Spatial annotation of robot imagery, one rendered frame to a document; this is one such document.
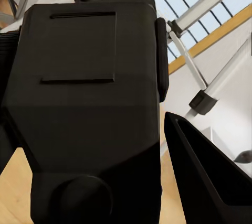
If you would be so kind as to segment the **camera tripod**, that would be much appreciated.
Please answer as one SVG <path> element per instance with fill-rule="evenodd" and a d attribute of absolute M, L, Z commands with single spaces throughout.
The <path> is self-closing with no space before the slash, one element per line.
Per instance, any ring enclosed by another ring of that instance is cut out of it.
<path fill-rule="evenodd" d="M 54 3 L 70 3 L 72 0 L 55 0 Z M 177 20 L 167 20 L 160 11 L 156 10 L 156 16 L 164 19 L 167 27 L 167 45 L 172 41 L 176 45 L 177 49 L 184 58 L 186 65 L 195 78 L 200 87 L 198 94 L 189 103 L 191 109 L 185 115 L 190 123 L 198 115 L 206 115 L 218 101 L 214 98 L 223 86 L 230 80 L 230 78 L 237 72 L 237 70 L 243 65 L 243 63 L 252 55 L 252 34 L 243 43 L 243 45 L 237 50 L 230 61 L 225 67 L 218 73 L 214 80 L 208 85 L 199 68 L 197 67 L 193 57 L 189 54 L 184 43 L 181 40 L 181 36 L 185 34 L 193 24 L 206 15 L 211 9 L 218 5 L 222 0 L 199 0 L 192 7 L 190 7 L 184 14 L 182 14 Z M 22 24 L 23 18 L 17 22 L 7 26 L 6 28 L 0 28 L 0 33 L 6 33 L 8 31 L 19 30 Z M 167 140 L 161 144 L 160 154 L 161 156 L 168 150 Z"/>

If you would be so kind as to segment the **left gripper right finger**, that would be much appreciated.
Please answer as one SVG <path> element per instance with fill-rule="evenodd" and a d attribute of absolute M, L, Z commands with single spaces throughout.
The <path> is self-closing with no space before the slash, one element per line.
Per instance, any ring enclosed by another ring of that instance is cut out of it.
<path fill-rule="evenodd" d="M 166 112 L 164 133 L 186 224 L 252 224 L 252 178 L 186 118 Z"/>

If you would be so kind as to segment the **digital camera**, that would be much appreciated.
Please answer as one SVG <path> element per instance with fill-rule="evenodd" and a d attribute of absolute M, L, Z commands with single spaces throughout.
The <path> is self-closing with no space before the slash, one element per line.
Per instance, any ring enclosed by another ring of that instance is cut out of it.
<path fill-rule="evenodd" d="M 34 224 L 159 224 L 167 27 L 155 0 L 33 4 L 0 33 L 0 118 Z"/>

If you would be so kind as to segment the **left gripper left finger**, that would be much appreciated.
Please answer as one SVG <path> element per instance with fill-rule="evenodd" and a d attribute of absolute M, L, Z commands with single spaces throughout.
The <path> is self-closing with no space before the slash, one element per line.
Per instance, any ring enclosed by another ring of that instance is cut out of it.
<path fill-rule="evenodd" d="M 6 116 L 0 118 L 0 175 L 20 144 Z"/>

